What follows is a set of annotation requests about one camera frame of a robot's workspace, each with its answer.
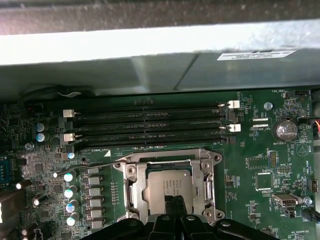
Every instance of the cpu socket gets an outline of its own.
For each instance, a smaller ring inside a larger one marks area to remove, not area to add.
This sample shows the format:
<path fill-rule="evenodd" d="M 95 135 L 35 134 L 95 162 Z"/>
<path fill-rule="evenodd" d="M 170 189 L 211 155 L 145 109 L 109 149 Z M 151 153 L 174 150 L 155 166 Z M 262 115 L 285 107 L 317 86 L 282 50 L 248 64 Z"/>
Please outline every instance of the cpu socket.
<path fill-rule="evenodd" d="M 223 156 L 202 148 L 136 152 L 117 159 L 123 173 L 126 218 L 165 213 L 165 196 L 183 196 L 188 214 L 201 215 L 210 225 L 225 217 L 216 209 L 214 166 Z"/>

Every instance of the metal bracket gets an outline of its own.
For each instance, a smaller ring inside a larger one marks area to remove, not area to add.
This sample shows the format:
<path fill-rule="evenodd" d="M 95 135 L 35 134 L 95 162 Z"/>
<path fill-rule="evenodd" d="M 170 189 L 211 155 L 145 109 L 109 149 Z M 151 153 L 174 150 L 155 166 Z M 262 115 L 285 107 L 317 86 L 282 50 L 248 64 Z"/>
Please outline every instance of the metal bracket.
<path fill-rule="evenodd" d="M 176 156 L 193 156 L 193 159 L 141 162 L 141 159 Z M 208 223 L 213 225 L 215 221 L 225 217 L 222 211 L 215 208 L 214 166 L 222 159 L 221 154 L 202 148 L 137 152 L 117 159 L 116 161 L 126 161 L 113 167 L 123 173 L 124 205 L 127 212 L 126 215 L 119 217 L 118 221 L 138 216 L 144 224 L 147 222 L 149 208 L 143 199 L 143 191 L 147 188 L 146 170 L 148 166 L 170 163 L 175 166 L 182 164 L 191 166 L 192 184 L 197 189 L 197 195 L 193 199 L 193 212 L 189 214 L 204 216 Z"/>

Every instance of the sticker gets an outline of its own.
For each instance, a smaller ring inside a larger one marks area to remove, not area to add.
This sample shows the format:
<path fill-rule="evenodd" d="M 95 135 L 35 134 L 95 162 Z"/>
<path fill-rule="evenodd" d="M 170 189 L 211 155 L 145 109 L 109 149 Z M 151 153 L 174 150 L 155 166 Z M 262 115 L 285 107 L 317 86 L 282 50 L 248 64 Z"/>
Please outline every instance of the sticker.
<path fill-rule="evenodd" d="M 217 59 L 217 61 L 249 60 L 249 59 L 280 59 L 280 58 L 285 58 L 296 51 L 297 50 L 226 52 L 226 53 L 222 53 Z"/>

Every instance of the motherboard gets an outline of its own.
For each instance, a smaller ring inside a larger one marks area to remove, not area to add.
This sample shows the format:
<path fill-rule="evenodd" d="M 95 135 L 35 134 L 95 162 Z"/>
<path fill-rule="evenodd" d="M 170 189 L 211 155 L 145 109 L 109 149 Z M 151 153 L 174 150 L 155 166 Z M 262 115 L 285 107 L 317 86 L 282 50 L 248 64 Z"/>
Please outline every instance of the motherboard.
<path fill-rule="evenodd" d="M 300 88 L 5 104 L 0 202 L 10 193 L 22 205 L 7 239 L 80 240 L 125 218 L 145 223 L 165 195 L 211 225 L 317 239 L 312 108 Z"/>

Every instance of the chip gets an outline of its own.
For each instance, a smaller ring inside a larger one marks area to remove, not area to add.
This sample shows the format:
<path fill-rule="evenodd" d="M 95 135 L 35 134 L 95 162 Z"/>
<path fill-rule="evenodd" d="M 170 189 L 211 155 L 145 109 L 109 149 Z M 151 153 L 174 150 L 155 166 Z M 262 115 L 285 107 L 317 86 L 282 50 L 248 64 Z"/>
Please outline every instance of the chip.
<path fill-rule="evenodd" d="M 71 238 L 71 232 L 62 232 L 61 233 L 61 240 L 69 240 Z"/>
<path fill-rule="evenodd" d="M 48 218 L 49 217 L 49 212 L 48 211 L 42 211 L 41 212 L 41 217 L 42 218 Z"/>
<path fill-rule="evenodd" d="M 35 170 L 36 172 L 42 172 L 42 171 L 43 171 L 43 166 L 42 166 L 42 164 L 36 164 L 36 165 L 34 165 L 34 170 Z"/>
<path fill-rule="evenodd" d="M 61 193 L 62 192 L 62 186 L 61 185 L 54 185 L 53 186 L 53 190 L 54 190 L 54 192 L 56 192 L 56 193 Z"/>
<path fill-rule="evenodd" d="M 150 214 L 165 213 L 165 196 L 183 196 L 186 210 L 192 213 L 197 188 L 188 170 L 164 170 L 150 172 L 144 191 Z"/>
<path fill-rule="evenodd" d="M 255 189 L 257 191 L 270 190 L 273 187 L 273 176 L 271 172 L 255 174 Z"/>

